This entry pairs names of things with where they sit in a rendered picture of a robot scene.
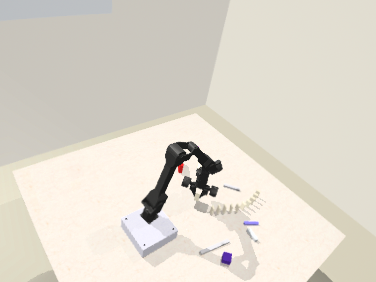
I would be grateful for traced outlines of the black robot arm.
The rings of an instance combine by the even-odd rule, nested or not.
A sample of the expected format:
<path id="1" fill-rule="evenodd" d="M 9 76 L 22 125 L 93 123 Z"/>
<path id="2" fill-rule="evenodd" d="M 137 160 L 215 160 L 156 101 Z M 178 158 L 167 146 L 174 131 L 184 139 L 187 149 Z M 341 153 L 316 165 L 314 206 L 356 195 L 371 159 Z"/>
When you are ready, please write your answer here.
<path id="1" fill-rule="evenodd" d="M 190 153 L 186 153 L 183 149 L 187 149 Z M 190 160 L 192 156 L 197 157 L 201 167 L 196 169 L 196 176 L 202 181 L 206 181 L 209 175 L 214 175 L 223 170 L 220 160 L 214 161 L 207 154 L 203 153 L 199 147 L 192 141 L 189 142 L 175 142 L 170 144 L 165 153 L 165 165 L 157 181 L 154 189 L 140 201 L 144 206 L 143 213 L 140 216 L 150 224 L 157 219 L 159 213 L 166 204 L 168 196 L 166 190 L 174 175 L 176 168 L 182 165 L 185 161 Z"/>

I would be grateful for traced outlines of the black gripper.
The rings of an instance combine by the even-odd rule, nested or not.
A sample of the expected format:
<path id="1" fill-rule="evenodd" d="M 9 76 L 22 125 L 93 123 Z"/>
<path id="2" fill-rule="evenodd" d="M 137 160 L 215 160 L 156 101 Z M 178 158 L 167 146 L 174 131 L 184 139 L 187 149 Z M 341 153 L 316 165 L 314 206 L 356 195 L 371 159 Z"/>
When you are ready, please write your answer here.
<path id="1" fill-rule="evenodd" d="M 203 190 L 199 199 L 202 198 L 203 196 L 207 196 L 209 191 L 210 191 L 209 196 L 216 198 L 218 190 L 219 190 L 218 187 L 212 185 L 211 188 L 210 188 L 210 186 L 207 185 L 208 180 L 202 181 L 202 180 L 198 179 L 198 177 L 196 178 L 196 182 L 194 182 L 194 181 L 192 182 L 191 180 L 192 180 L 192 178 L 185 176 L 182 183 L 181 183 L 181 186 L 188 188 L 189 185 L 190 185 L 189 190 L 191 190 L 194 197 L 195 197 L 195 194 L 196 194 L 196 188 L 198 188 L 200 190 Z"/>

